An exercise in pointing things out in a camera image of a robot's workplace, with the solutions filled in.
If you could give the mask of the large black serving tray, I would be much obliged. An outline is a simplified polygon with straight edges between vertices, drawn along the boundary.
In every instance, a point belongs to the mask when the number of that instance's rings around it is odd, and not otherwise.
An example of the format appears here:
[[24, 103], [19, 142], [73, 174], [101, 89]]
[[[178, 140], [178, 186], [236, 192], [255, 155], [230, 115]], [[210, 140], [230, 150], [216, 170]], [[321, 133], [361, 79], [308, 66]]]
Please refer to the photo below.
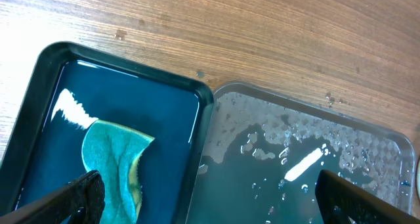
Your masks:
[[214, 99], [188, 223], [321, 223], [323, 169], [411, 211], [416, 159], [405, 135], [242, 82]]

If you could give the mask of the white plate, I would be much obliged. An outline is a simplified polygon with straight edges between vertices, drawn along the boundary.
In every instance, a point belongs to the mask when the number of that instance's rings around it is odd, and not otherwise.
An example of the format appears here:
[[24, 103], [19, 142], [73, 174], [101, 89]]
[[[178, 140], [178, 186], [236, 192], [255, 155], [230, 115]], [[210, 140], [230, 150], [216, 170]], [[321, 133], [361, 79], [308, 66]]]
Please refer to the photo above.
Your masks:
[[415, 170], [415, 184], [417, 197], [420, 199], [420, 158], [417, 160], [417, 166]]

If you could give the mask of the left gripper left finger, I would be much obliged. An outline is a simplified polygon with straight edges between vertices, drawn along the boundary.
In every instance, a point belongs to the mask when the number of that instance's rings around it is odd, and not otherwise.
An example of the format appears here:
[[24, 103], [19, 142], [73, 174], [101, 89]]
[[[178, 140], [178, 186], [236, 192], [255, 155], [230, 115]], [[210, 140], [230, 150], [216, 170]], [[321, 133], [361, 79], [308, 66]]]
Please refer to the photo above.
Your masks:
[[2, 223], [100, 223], [105, 186], [97, 170], [1, 217]]

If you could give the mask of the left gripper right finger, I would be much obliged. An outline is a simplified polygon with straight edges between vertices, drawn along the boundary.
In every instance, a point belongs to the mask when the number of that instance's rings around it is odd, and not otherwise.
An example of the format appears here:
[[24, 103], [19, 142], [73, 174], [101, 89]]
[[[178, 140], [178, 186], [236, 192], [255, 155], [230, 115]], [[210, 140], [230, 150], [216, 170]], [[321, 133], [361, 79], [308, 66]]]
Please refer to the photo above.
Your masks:
[[319, 173], [315, 195], [324, 223], [419, 224], [414, 216], [326, 169]]

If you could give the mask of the small blue water tray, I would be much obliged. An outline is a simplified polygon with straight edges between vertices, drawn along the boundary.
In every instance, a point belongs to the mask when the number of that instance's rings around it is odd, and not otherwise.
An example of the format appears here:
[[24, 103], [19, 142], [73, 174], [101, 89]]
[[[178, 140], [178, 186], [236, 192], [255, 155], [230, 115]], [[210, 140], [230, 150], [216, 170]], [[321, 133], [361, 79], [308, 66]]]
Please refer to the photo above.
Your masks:
[[84, 174], [82, 140], [99, 119], [154, 138], [140, 159], [138, 222], [185, 223], [213, 107], [200, 81], [53, 43], [37, 57], [1, 162], [1, 213]]

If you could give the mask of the green yellow scrubbing sponge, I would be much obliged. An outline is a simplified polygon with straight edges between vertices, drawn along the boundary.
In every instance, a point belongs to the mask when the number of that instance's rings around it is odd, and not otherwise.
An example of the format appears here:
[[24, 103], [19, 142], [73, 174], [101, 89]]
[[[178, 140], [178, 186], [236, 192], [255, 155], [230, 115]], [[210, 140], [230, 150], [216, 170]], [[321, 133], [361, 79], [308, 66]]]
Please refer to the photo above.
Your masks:
[[117, 123], [97, 120], [83, 139], [86, 171], [97, 170], [104, 183], [101, 223], [136, 223], [142, 206], [138, 166], [154, 137]]

